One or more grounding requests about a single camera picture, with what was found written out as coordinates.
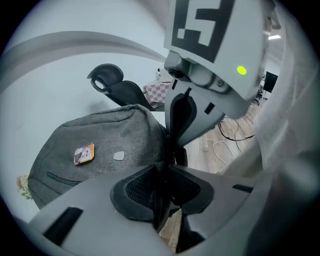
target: black cable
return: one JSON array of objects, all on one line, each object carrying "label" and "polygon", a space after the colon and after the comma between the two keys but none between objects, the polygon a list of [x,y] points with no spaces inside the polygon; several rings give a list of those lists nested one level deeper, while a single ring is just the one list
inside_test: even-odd
[{"label": "black cable", "polygon": [[224,133],[223,133],[222,130],[221,130],[221,123],[218,123],[218,127],[219,127],[219,130],[220,130],[220,133],[222,134],[222,136],[225,137],[226,139],[228,139],[229,141],[233,141],[233,142],[244,141],[244,140],[250,139],[250,138],[252,138],[253,136],[255,136],[255,135],[253,134],[253,135],[248,136],[248,137],[245,137],[245,138],[234,139],[234,138],[230,138],[230,137],[227,137],[226,135],[224,135]]},{"label": "black cable", "polygon": [[[236,124],[238,125],[238,128],[236,129],[236,131],[235,131],[235,133],[234,133],[234,139],[236,140],[236,133],[237,133],[237,131],[239,130],[239,123],[238,123],[238,121],[237,120],[235,120],[235,119],[233,119],[235,122],[236,122]],[[236,144],[236,147],[238,148],[238,150],[240,151],[240,153],[241,153],[241,149],[239,148],[239,146],[238,146],[238,142],[237,141],[235,141],[235,144]]]}]

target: backpack zipper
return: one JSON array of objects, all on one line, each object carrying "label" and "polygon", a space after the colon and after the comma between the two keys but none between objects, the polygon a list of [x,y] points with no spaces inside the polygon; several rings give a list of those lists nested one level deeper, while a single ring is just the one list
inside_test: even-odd
[{"label": "backpack zipper", "polygon": [[82,182],[82,181],[76,181],[76,180],[70,180],[70,179],[61,178],[61,177],[59,177],[59,176],[57,176],[57,175],[55,175],[55,174],[53,174],[52,172],[49,172],[49,171],[46,172],[46,175],[48,177],[50,177],[51,179],[54,179],[57,182],[60,182],[60,183],[66,184],[66,185],[70,185],[70,186],[76,186],[76,185],[78,185],[79,183]]}]

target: black monitor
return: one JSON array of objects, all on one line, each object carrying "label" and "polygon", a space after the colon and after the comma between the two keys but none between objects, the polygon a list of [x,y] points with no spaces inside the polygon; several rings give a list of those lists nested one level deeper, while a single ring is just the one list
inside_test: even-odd
[{"label": "black monitor", "polygon": [[276,81],[278,76],[275,74],[272,74],[270,72],[266,72],[265,74],[265,80],[264,80],[264,86],[263,89],[269,93],[272,93],[272,90],[275,87]]}]

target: cable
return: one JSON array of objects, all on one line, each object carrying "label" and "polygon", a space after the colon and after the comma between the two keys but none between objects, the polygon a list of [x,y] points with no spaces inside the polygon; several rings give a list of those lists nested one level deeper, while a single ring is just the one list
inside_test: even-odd
[{"label": "cable", "polygon": [[253,136],[255,136],[255,134],[253,134],[253,135],[250,135],[250,136],[245,137],[245,138],[234,139],[234,138],[230,138],[230,137],[227,137],[226,135],[224,135],[224,133],[223,133],[222,130],[221,130],[221,123],[220,123],[220,122],[218,123],[218,128],[219,128],[220,133],[222,134],[223,137],[225,137],[225,138],[228,139],[229,141],[233,141],[233,142],[244,141],[244,140],[250,139],[250,138],[252,138]]},{"label": "cable", "polygon": [[216,150],[215,150],[215,144],[217,144],[217,143],[225,143],[227,149],[230,151],[230,153],[231,153],[231,155],[233,156],[233,158],[235,158],[235,156],[234,156],[234,154],[232,153],[232,151],[231,151],[228,143],[226,143],[225,141],[218,141],[218,142],[213,143],[212,147],[213,147],[213,150],[214,150],[214,153],[215,153],[216,158],[218,158],[221,162],[223,162],[225,165],[227,165],[226,162],[223,161],[223,160],[217,155],[217,152],[216,152]]},{"label": "cable", "polygon": [[[235,133],[234,133],[234,139],[236,140],[236,133],[237,133],[237,131],[239,130],[239,123],[238,123],[238,121],[237,120],[235,120],[235,119],[233,119],[235,122],[236,122],[236,124],[238,125],[238,128],[236,129],[236,131],[235,131]],[[238,142],[237,141],[235,141],[235,144],[236,144],[236,147],[238,148],[238,150],[240,151],[240,153],[241,153],[241,149],[239,148],[239,146],[238,146]]]}]

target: white cable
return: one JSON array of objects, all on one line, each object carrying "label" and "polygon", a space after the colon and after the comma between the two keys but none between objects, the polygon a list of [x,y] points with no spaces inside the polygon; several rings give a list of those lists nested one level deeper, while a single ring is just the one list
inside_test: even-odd
[{"label": "white cable", "polygon": [[232,151],[231,151],[231,149],[230,149],[230,147],[229,147],[228,143],[226,143],[225,141],[218,141],[218,142],[213,143],[212,147],[213,147],[213,150],[214,150],[215,156],[216,156],[216,157],[217,157],[221,162],[223,162],[225,165],[227,165],[227,164],[226,164],[226,162],[225,162],[225,161],[223,161],[223,160],[222,160],[222,159],[217,155],[217,152],[216,152],[216,150],[215,150],[215,144],[217,144],[217,143],[225,143],[225,144],[226,144],[227,149],[230,151],[230,153],[231,153],[231,155],[233,156],[233,158],[235,158],[235,156],[234,156],[234,154],[232,153]]}]

